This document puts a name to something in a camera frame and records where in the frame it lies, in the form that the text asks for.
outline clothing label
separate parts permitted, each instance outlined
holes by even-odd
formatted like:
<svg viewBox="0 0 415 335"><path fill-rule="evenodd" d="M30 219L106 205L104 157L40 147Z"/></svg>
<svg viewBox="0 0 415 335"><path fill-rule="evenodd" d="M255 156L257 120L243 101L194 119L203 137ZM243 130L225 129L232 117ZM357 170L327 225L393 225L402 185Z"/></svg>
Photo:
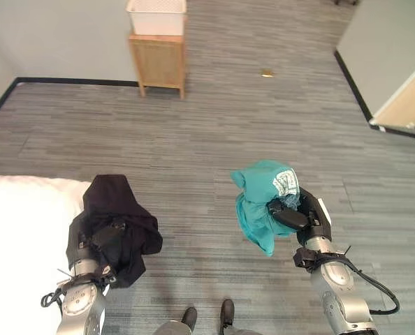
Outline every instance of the clothing label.
<svg viewBox="0 0 415 335"><path fill-rule="evenodd" d="M272 184L279 192L280 197L288 194L296 194L298 192L298 179L291 170L277 174L273 179Z"/></svg>

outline person's foot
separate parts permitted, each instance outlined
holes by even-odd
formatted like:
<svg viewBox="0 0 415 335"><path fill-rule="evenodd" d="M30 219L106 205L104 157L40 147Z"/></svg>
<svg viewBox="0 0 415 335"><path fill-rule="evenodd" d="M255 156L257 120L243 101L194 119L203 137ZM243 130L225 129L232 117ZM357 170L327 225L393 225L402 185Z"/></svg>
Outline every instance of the person's foot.
<svg viewBox="0 0 415 335"><path fill-rule="evenodd" d="M189 307L182 316L181 322L188 325L191 329L191 332L194 331L195 324L196 324L196 316L197 312L195 307Z"/></svg>
<svg viewBox="0 0 415 335"><path fill-rule="evenodd" d="M223 329L232 326L234 321L234 303L231 299L226 299L221 305L220 312L220 335L223 335Z"/></svg>

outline wooden cabinet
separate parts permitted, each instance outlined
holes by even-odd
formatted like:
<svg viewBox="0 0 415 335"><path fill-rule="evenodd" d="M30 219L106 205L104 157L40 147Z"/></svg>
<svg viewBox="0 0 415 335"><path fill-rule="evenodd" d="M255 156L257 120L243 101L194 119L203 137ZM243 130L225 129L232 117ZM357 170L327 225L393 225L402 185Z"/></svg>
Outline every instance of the wooden cabinet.
<svg viewBox="0 0 415 335"><path fill-rule="evenodd" d="M375 113L370 123L415 128L415 73Z"/></svg>
<svg viewBox="0 0 415 335"><path fill-rule="evenodd" d="M130 35L130 47L141 96L146 86L180 90L184 99L186 77L184 36Z"/></svg>

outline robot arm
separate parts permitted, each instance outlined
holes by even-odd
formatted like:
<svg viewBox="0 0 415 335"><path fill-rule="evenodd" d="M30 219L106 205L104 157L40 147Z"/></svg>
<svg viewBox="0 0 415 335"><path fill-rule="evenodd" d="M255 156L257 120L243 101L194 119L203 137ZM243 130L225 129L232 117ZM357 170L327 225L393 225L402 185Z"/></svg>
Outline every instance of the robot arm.
<svg viewBox="0 0 415 335"><path fill-rule="evenodd" d="M125 229L123 221L116 221L96 234L85 231L77 217L69 227L68 257L70 278L58 284L55 293L44 296L41 306L57 302L61 322L57 335L99 335L105 310L105 288L116 281L115 272L103 261L102 245L116 242Z"/></svg>
<svg viewBox="0 0 415 335"><path fill-rule="evenodd" d="M293 257L297 267L311 273L313 288L318 292L324 313L334 335L378 335L371 314L392 314L400 309L395 295L382 284L358 270L345 253L338 253L332 245L330 221L322 202L300 189L300 206L294 211L278 200L268 203L272 217L297 231L303 246ZM387 294L395 303L389 311L371 311L366 301L358 296L351 272Z"/></svg>

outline cabinet leg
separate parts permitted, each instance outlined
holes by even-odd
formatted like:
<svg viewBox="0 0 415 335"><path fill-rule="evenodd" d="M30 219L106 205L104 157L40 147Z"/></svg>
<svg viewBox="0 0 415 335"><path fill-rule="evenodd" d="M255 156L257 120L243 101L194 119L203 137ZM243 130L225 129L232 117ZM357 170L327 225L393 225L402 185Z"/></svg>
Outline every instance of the cabinet leg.
<svg viewBox="0 0 415 335"><path fill-rule="evenodd" d="M139 83L139 92L140 96L145 97L145 88L144 85L142 85L141 83Z"/></svg>

